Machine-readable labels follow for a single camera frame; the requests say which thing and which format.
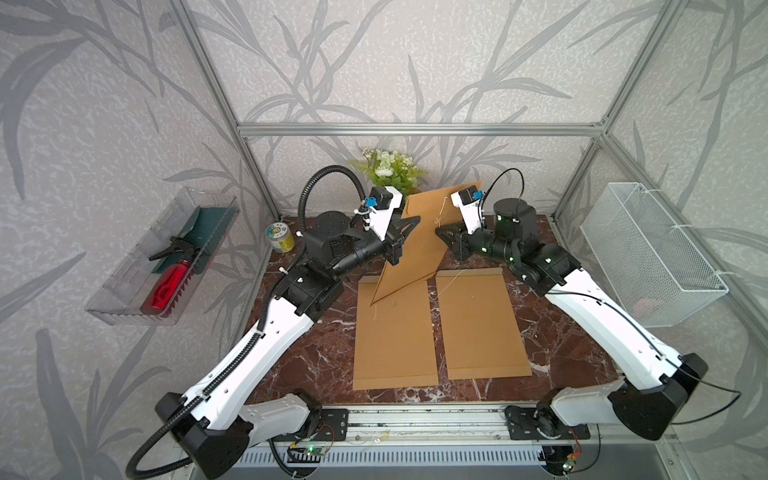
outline cardboard flap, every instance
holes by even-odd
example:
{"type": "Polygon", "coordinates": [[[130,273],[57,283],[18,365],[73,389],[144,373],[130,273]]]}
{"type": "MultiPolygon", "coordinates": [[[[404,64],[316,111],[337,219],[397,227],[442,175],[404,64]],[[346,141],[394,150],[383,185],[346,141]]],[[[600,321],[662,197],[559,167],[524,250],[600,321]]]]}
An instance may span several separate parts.
{"type": "Polygon", "coordinates": [[[438,384],[427,282],[414,282],[371,305],[377,276],[358,283],[355,390],[438,384]]]}
{"type": "Polygon", "coordinates": [[[403,218],[420,216],[419,225],[402,246],[400,263],[386,263],[372,302],[392,295],[410,283],[425,280],[440,267],[448,247],[435,235],[435,228],[462,220],[462,213],[451,202],[451,194],[472,185],[480,188],[481,182],[430,190],[408,197],[403,208],[403,218]]]}
{"type": "Polygon", "coordinates": [[[501,268],[441,270],[435,282],[449,379],[531,375],[501,268]]]}

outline metal mesh basket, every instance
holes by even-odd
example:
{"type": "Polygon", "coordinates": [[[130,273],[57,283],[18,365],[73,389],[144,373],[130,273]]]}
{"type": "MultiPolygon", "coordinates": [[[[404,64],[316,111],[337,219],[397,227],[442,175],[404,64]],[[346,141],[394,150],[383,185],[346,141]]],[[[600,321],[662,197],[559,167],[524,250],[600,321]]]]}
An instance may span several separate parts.
{"type": "Polygon", "coordinates": [[[581,231],[621,305],[644,326],[672,326],[728,293],[642,184],[608,184],[581,231]]]}

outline marble table surface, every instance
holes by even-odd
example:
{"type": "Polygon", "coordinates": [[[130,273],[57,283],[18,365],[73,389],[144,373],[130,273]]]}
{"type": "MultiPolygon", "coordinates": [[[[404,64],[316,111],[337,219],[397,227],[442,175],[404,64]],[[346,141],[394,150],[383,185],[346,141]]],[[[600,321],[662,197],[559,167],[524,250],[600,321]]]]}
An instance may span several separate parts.
{"type": "MultiPolygon", "coordinates": [[[[293,218],[285,220],[295,231],[293,218]]],[[[538,217],[542,242],[555,242],[545,216],[538,217]]],[[[261,296],[298,251],[272,253],[253,306],[250,328],[259,315],[261,296]]],[[[502,266],[499,262],[474,255],[457,262],[448,252],[440,270],[502,266]]],[[[345,275],[344,294],[309,332],[301,336],[277,361],[254,389],[247,403],[278,399],[302,389],[322,404],[371,402],[470,402],[537,400],[553,388],[592,386],[613,381],[616,371],[607,353],[562,310],[539,298],[530,287],[504,268],[504,279],[515,311],[518,327],[531,363],[533,376],[449,380],[440,325],[440,308],[434,277],[428,280],[435,353],[439,384],[420,388],[352,390],[355,358],[357,281],[363,275],[379,275],[384,259],[368,263],[345,275]]]]}

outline gray leaf pattern wallpaper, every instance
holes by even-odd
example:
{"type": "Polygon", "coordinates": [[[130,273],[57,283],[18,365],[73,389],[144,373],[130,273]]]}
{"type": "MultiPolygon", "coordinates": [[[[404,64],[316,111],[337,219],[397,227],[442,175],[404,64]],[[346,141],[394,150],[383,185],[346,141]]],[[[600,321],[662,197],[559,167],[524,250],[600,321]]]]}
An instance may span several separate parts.
{"type": "MultiPolygon", "coordinates": [[[[609,132],[768,304],[768,2],[689,2],[609,132]]],[[[579,227],[607,181],[628,179],[600,154],[558,225],[591,271],[599,265],[579,227]]],[[[768,468],[768,356],[723,300],[654,334],[710,365],[710,381],[743,392],[727,412],[675,427],[699,478],[763,478],[768,468]]],[[[731,396],[699,389],[682,419],[731,396]]]]}
{"type": "MultiPolygon", "coordinates": [[[[661,2],[222,2],[192,0],[198,28],[240,122],[595,122],[661,2]],[[425,32],[415,35],[414,32],[425,32]]],[[[424,188],[489,184],[510,166],[549,213],[587,138],[252,137],[270,191],[295,212],[307,174],[404,151],[424,188]]],[[[516,195],[514,181],[499,195],[516,195]]],[[[330,177],[310,211],[352,211],[330,177]]]]}
{"type": "Polygon", "coordinates": [[[123,478],[154,403],[240,333],[270,215],[164,2],[3,1],[0,49],[0,478],[123,478]],[[180,322],[86,313],[182,187],[240,215],[180,322]]]}
{"type": "MultiPolygon", "coordinates": [[[[450,123],[599,121],[663,5],[187,3],[240,122],[450,123]]],[[[761,298],[768,223],[755,201],[765,176],[755,173],[765,165],[767,6],[688,2],[611,132],[761,298]],[[672,67],[680,71],[669,74],[672,67]],[[742,165],[752,173],[738,176],[742,165]],[[712,191],[717,203],[703,194],[712,191]]],[[[270,253],[261,234],[270,215],[164,2],[2,0],[0,124],[0,478],[122,478],[131,452],[157,428],[157,399],[197,381],[239,334],[270,253]],[[235,194],[240,207],[181,321],[107,326],[89,316],[88,298],[181,187],[235,194]]],[[[364,147],[411,154],[429,172],[424,189],[488,183],[520,167],[526,200],[547,213],[588,140],[248,139],[286,214],[312,172],[358,160],[364,147]]],[[[625,179],[599,155],[560,219],[598,276],[578,226],[607,182],[625,179]]],[[[497,194],[518,188],[510,177],[497,194]]],[[[308,210],[351,211],[353,191],[331,176],[308,210]]],[[[717,359],[710,379],[744,391],[727,414],[679,430],[700,478],[761,478],[766,353],[722,301],[655,333],[717,359]]],[[[701,389],[684,415],[728,399],[701,389]]],[[[147,463],[166,461],[171,446],[162,441],[147,463]]]]}

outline white string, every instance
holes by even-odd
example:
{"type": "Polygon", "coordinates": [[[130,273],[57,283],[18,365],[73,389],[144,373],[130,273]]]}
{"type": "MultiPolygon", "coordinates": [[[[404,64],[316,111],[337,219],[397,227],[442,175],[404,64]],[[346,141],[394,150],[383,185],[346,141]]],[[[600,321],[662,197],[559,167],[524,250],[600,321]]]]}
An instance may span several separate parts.
{"type": "Polygon", "coordinates": [[[454,276],[453,276],[453,279],[452,279],[450,282],[448,282],[448,285],[444,286],[444,287],[442,288],[442,290],[440,290],[439,292],[437,292],[437,296],[436,296],[435,298],[432,298],[432,294],[431,294],[431,293],[429,294],[429,298],[431,298],[432,300],[437,300],[437,297],[438,297],[438,296],[440,296],[440,293],[443,293],[443,292],[445,292],[445,289],[447,289],[449,286],[451,286],[451,283],[453,283],[453,282],[454,282],[454,280],[456,280],[456,279],[458,278],[458,276],[459,276],[459,275],[461,275],[462,273],[466,272],[467,270],[469,270],[469,268],[465,268],[465,269],[463,269],[461,272],[459,272],[459,273],[457,273],[456,275],[454,275],[454,276]]]}
{"type": "Polygon", "coordinates": [[[440,218],[442,216],[442,210],[445,208],[445,201],[448,200],[448,197],[442,198],[442,207],[440,208],[440,213],[437,214],[437,218],[435,218],[435,223],[437,223],[437,226],[440,227],[440,218]]]}

